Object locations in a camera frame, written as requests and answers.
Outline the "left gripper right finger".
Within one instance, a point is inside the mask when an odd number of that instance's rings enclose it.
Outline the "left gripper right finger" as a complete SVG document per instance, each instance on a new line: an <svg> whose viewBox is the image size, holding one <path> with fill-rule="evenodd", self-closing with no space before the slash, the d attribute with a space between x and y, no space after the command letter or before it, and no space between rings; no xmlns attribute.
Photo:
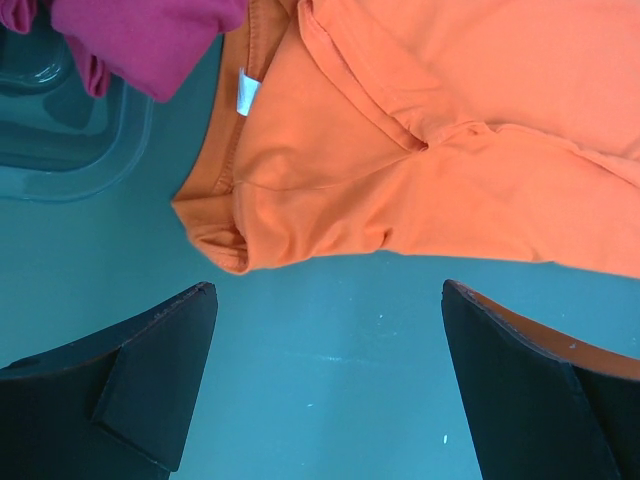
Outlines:
<svg viewBox="0 0 640 480"><path fill-rule="evenodd" d="M485 479L636 479L639 362L443 284L448 348Z"/></svg>

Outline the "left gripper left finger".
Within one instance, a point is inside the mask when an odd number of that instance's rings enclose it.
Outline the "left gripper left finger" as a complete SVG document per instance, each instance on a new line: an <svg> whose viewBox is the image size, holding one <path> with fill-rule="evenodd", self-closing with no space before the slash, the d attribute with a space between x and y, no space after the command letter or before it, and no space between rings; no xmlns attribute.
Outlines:
<svg viewBox="0 0 640 480"><path fill-rule="evenodd" d="M218 311L202 282L1 370L4 479L167 479L179 468Z"/></svg>

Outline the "orange t shirt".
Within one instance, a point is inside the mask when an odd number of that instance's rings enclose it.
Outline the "orange t shirt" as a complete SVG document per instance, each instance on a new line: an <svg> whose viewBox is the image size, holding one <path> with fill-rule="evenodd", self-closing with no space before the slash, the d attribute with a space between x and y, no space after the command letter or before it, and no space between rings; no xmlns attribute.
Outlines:
<svg viewBox="0 0 640 480"><path fill-rule="evenodd" d="M635 1L253 1L173 200L244 274L379 250L639 274Z"/></svg>

